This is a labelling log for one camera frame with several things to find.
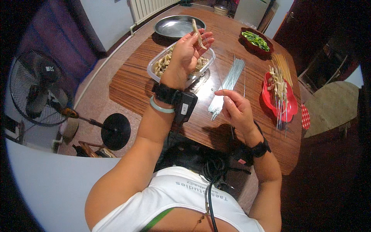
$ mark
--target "fingernail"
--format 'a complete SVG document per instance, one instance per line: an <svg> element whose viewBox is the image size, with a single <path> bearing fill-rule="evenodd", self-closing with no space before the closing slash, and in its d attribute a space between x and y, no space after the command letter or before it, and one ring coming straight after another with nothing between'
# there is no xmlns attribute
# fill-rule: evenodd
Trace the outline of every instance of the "fingernail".
<svg viewBox="0 0 371 232"><path fill-rule="evenodd" d="M229 96L224 96L223 100L224 101L227 101L227 102L230 102L231 101L231 99L229 98Z"/></svg>

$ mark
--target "woman's left hand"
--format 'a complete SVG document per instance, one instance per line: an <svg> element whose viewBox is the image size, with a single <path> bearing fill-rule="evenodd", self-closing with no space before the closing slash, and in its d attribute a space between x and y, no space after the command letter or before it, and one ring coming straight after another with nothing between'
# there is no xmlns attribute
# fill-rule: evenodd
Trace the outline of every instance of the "woman's left hand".
<svg viewBox="0 0 371 232"><path fill-rule="evenodd" d="M205 30L202 28L198 31L203 33ZM202 44L207 49L215 41L212 36L212 32L201 35ZM207 51L207 49L201 48L197 41L198 36L194 32L190 32L178 40L171 55L170 64L161 77L161 83L171 88L184 89L188 74L196 68L197 60Z"/></svg>
<svg viewBox="0 0 371 232"><path fill-rule="evenodd" d="M198 31L202 34L205 29L201 28ZM207 49L209 49L211 44L215 41L212 36L212 32L206 32L201 35L203 40L202 44ZM196 68L197 60L206 51L206 49L201 48L198 44L198 36L194 32L191 32L183 36L175 44L171 55L171 62L180 64L181 68L183 68L188 75Z"/></svg>

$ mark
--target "wrist-worn sensor device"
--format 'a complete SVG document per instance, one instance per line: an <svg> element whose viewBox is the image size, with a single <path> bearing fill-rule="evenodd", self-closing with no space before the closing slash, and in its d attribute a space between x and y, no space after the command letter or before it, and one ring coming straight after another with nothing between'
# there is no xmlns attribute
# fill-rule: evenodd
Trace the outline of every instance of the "wrist-worn sensor device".
<svg viewBox="0 0 371 232"><path fill-rule="evenodd" d="M254 120L255 125L259 129L260 133L264 138L264 142L259 142L255 147L249 147L245 144L242 144L239 148L233 151L232 157L237 160L241 164L251 164L252 159L262 157L267 151L272 152L268 145L268 141L265 139L263 132L258 125L258 123Z"/></svg>
<svg viewBox="0 0 371 232"><path fill-rule="evenodd" d="M159 83L153 85L152 92L156 94L156 100L174 106L174 124L180 127L183 123L188 122L198 100L194 93L173 89Z"/></svg>

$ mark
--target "radiator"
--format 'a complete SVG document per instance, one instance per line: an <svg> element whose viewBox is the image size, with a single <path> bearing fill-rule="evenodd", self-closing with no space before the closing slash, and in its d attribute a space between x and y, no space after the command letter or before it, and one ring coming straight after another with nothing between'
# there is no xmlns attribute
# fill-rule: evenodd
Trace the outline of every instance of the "radiator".
<svg viewBox="0 0 371 232"><path fill-rule="evenodd" d="M130 0L135 22L140 24L160 10L180 0Z"/></svg>

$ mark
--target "fan logo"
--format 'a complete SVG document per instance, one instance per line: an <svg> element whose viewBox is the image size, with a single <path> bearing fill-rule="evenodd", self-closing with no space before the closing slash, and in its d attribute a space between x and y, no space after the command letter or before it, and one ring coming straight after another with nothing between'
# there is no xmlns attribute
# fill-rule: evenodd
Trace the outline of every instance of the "fan logo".
<svg viewBox="0 0 371 232"><path fill-rule="evenodd" d="M45 67L47 72L54 72L54 67Z"/></svg>

